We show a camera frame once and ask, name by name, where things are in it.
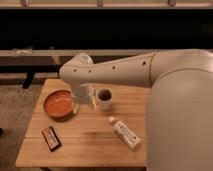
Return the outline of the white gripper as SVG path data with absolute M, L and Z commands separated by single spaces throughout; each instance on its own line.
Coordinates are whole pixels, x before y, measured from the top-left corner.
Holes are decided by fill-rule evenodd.
M 77 114 L 80 104 L 88 104 L 92 111 L 95 111 L 97 106 L 96 102 L 93 100 L 93 88 L 89 84 L 81 84 L 71 87 L 73 103 L 73 114 Z

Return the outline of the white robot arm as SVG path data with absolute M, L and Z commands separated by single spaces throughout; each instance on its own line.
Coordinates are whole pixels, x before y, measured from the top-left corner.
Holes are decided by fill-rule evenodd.
M 165 50 L 97 64 L 81 53 L 60 78 L 80 103 L 90 83 L 148 87 L 147 171 L 213 171 L 213 52 Z

